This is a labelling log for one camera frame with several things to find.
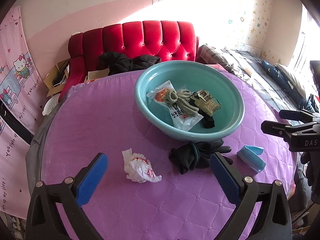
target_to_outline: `screw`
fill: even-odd
[[[43,185],[43,182],[42,182],[42,181],[38,181],[38,182],[36,183],[36,187],[42,187],[42,185]]]
[[[247,182],[247,183],[252,183],[253,182],[253,178],[247,176],[244,178],[244,181]]]
[[[68,177],[64,180],[65,184],[71,184],[73,182],[73,178],[72,177]]]
[[[280,180],[276,179],[276,180],[275,180],[275,184],[276,184],[277,186],[281,186],[281,185],[282,185],[282,182],[281,182]]]

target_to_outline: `snack package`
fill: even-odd
[[[156,103],[169,109],[169,113],[173,121],[173,126],[175,128],[183,131],[189,131],[198,122],[200,122],[203,116],[200,114],[197,114],[196,116],[189,116],[183,113],[176,103],[174,103],[172,106],[168,106],[164,102],[164,97],[169,89],[174,89],[170,80],[164,82],[162,85],[147,93],[147,97],[153,99]]]
[[[221,108],[221,104],[218,100],[205,89],[193,92],[190,98],[194,100],[197,107],[209,116],[212,116]]]
[[[143,183],[146,181],[159,182],[161,176],[156,176],[151,163],[140,153],[132,153],[132,149],[123,151],[124,171],[127,173],[127,179],[133,182]]]

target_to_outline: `hello kitty poster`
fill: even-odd
[[[43,121],[46,93],[28,51],[20,6],[11,8],[0,24],[0,100],[35,134]]]
[[[29,145],[0,117],[0,211],[27,218],[30,193],[26,153]]]

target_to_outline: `blue gripper pad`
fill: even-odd
[[[223,163],[220,162],[216,154],[210,156],[210,168],[216,176],[223,192],[227,196],[230,203],[238,206],[241,203],[240,187],[231,177]]]
[[[80,207],[89,202],[107,167],[108,158],[102,154],[77,188],[76,201]]]
[[[280,110],[279,117],[281,119],[300,121],[301,120],[301,113],[298,112],[298,111],[283,111],[283,110]]]

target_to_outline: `blue object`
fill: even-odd
[[[146,97],[146,94],[170,80],[179,89],[190,91],[206,89],[221,103],[221,109],[213,114],[215,127],[205,129],[198,123],[190,131],[173,126],[168,111]],[[233,133],[244,117],[244,102],[236,86],[222,73],[206,65],[172,60],[158,63],[145,70],[138,78],[134,96],[141,113],[156,127],[172,138],[181,141],[211,141]]]
[[[281,89],[289,93],[292,88],[288,84],[287,80],[283,77],[282,73],[277,67],[271,65],[266,61],[262,61],[262,67],[264,71],[281,87]]]
[[[108,158],[105,154],[102,154],[77,188],[76,201],[79,206],[89,202],[107,168]]]
[[[240,187],[221,163],[216,154],[210,156],[210,168],[219,182],[228,201],[236,206],[241,203]]]
[[[266,61],[262,61],[262,67],[267,74],[279,85],[279,87],[285,91],[293,101],[298,105],[299,110],[315,111],[311,102],[307,101],[292,84],[288,76],[281,71],[277,66],[273,66]]]
[[[245,145],[237,152],[237,155],[247,165],[253,168],[257,173],[263,171],[266,163],[258,156],[263,153],[262,147],[256,147],[251,145]]]
[[[313,94],[310,94],[307,103],[310,103],[313,109],[315,110],[315,112],[319,113],[319,108],[316,105],[315,96]]]
[[[287,119],[287,120],[293,120],[293,121],[300,121],[302,119],[302,115],[300,112],[296,112],[296,111],[280,111],[279,112],[279,117],[281,119]]]

